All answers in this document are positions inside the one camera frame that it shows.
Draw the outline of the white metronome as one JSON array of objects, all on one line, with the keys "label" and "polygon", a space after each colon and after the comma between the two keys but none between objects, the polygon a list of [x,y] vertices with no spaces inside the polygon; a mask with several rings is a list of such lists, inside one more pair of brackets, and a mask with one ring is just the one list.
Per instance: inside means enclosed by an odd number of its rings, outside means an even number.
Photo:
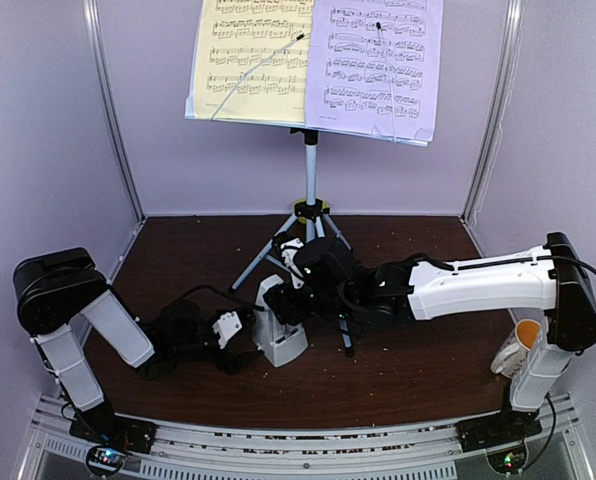
[{"label": "white metronome", "polygon": [[259,284],[256,305],[262,310],[255,312],[256,321],[252,329],[254,344],[274,368],[283,367],[296,360],[308,347],[303,325],[280,324],[268,301],[264,299],[266,293],[281,284],[282,279],[276,274]]}]

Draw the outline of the light blue folding music stand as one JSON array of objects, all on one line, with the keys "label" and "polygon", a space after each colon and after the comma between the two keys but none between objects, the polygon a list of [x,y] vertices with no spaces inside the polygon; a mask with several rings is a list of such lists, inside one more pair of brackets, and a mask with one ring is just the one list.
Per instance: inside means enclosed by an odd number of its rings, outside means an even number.
[{"label": "light blue folding music stand", "polygon": [[[306,126],[305,122],[300,126],[288,126],[288,125],[271,125],[271,126],[285,126],[290,129],[294,134],[298,134],[302,137],[305,148],[305,166],[306,166],[306,191],[303,199],[306,199],[309,204],[313,204],[316,199],[320,199],[316,193],[316,179],[317,179],[317,150],[319,144],[319,136],[323,132],[314,128]],[[349,249],[350,244],[345,239],[344,235],[333,221],[330,213],[321,217],[316,217],[314,220],[307,220],[305,223],[300,222],[294,211],[291,216],[286,220],[285,224],[279,229],[274,235],[278,235],[281,232],[287,232],[289,235],[298,237],[302,242],[307,243],[315,238],[320,237],[336,237],[341,239]],[[271,261],[276,265],[280,266],[289,274],[288,280],[283,280],[282,284],[291,281],[291,274],[289,270],[282,264],[280,255],[273,249],[272,240],[267,242],[263,249],[258,253],[258,261]],[[330,319],[334,320],[341,329],[346,329],[350,323],[344,323],[335,317]]]}]

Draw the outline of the yellow sheet music page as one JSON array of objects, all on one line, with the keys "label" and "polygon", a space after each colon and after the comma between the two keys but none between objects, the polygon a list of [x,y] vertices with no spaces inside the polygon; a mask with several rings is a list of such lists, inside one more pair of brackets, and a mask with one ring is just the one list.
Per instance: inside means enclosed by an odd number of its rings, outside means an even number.
[{"label": "yellow sheet music page", "polygon": [[185,117],[300,126],[305,122],[314,3],[202,3]]}]

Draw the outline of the purple sheet music page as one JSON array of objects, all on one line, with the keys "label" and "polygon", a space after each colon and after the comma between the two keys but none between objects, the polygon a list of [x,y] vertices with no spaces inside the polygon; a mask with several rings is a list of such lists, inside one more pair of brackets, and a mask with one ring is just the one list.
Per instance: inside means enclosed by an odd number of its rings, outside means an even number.
[{"label": "purple sheet music page", "polygon": [[434,137],[444,4],[317,1],[305,124],[427,145]]}]

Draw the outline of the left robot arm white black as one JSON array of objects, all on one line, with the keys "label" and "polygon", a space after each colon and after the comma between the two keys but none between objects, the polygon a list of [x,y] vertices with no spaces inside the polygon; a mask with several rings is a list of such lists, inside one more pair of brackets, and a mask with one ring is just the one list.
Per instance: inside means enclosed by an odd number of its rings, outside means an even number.
[{"label": "left robot arm white black", "polygon": [[31,257],[12,274],[17,317],[58,381],[75,411],[75,422],[101,444],[115,442],[122,424],[92,370],[71,323],[85,320],[141,378],[155,380],[185,363],[213,361],[234,373],[254,353],[233,353],[228,345],[255,321],[261,306],[243,300],[233,310],[219,310],[203,319],[190,297],[193,287],[163,307],[156,319],[143,322],[117,289],[77,247]]}]

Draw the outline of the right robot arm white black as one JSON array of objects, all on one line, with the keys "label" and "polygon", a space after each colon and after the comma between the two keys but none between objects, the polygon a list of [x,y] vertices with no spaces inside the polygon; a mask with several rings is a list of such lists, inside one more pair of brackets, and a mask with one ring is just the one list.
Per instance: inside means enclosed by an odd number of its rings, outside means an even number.
[{"label": "right robot arm white black", "polygon": [[307,243],[287,233],[273,249],[292,275],[265,301],[277,320],[309,315],[360,326],[432,320],[452,314],[537,309],[545,318],[528,359],[508,388],[507,406],[491,419],[497,440],[513,440],[529,424],[571,358],[596,343],[596,301],[590,275],[568,237],[506,256],[443,262],[424,253],[369,268],[339,238]]}]

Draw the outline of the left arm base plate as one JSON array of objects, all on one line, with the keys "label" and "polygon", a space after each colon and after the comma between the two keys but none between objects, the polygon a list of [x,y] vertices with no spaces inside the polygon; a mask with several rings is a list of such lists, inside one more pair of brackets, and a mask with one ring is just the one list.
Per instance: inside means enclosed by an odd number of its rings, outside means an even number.
[{"label": "left arm base plate", "polygon": [[148,454],[157,426],[153,422],[112,415],[111,417],[76,416],[69,434],[122,452]]}]

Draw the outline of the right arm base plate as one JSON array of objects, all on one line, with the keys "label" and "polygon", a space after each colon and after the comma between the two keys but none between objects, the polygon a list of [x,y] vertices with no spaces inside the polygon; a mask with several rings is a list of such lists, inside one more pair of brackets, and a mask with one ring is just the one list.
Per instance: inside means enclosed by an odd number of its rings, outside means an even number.
[{"label": "right arm base plate", "polygon": [[536,412],[516,411],[462,420],[455,428],[464,453],[517,442],[542,432]]}]

